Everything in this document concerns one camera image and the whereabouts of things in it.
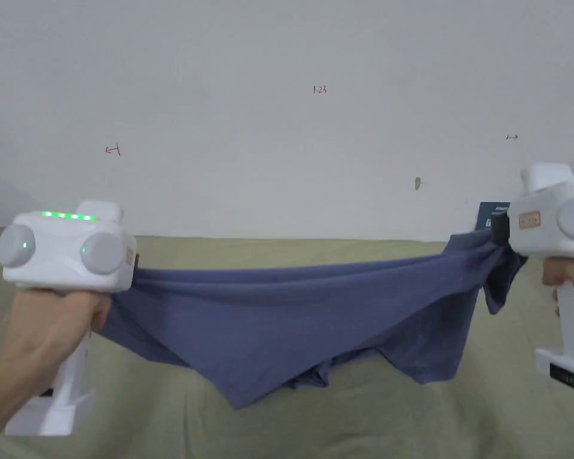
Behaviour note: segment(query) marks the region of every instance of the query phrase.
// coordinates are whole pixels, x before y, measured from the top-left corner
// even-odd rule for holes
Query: black label
[[[567,369],[561,368],[551,363],[549,374],[552,379],[559,381],[560,383],[564,383],[565,385],[569,385],[571,388],[574,388],[574,374],[567,371]]]

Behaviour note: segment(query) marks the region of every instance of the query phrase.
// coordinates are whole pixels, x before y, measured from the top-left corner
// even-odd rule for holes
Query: green led light
[[[57,216],[60,219],[87,220],[88,222],[98,220],[97,216],[79,215],[77,213],[49,212],[47,210],[43,210],[41,213],[43,216]]]

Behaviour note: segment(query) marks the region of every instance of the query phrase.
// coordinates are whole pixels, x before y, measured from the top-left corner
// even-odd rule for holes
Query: wrist
[[[1,371],[11,375],[18,392],[27,399],[38,396],[51,386],[58,367],[49,352],[42,350],[0,359]]]

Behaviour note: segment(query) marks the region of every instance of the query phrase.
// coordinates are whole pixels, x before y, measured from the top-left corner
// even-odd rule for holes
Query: handwritten arrow
[[[116,144],[116,147],[115,147],[115,148],[108,148],[108,147],[106,147],[106,150],[105,150],[105,151],[106,151],[108,154],[110,154],[111,151],[117,150],[117,154],[118,154],[119,156],[121,156],[121,152],[119,151],[119,144],[117,144],[117,143],[115,143],[115,144]]]

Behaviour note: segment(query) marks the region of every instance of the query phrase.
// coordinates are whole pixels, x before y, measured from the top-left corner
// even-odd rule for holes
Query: black clamp
[[[491,241],[496,246],[507,246],[511,236],[510,219],[508,212],[491,215]]]

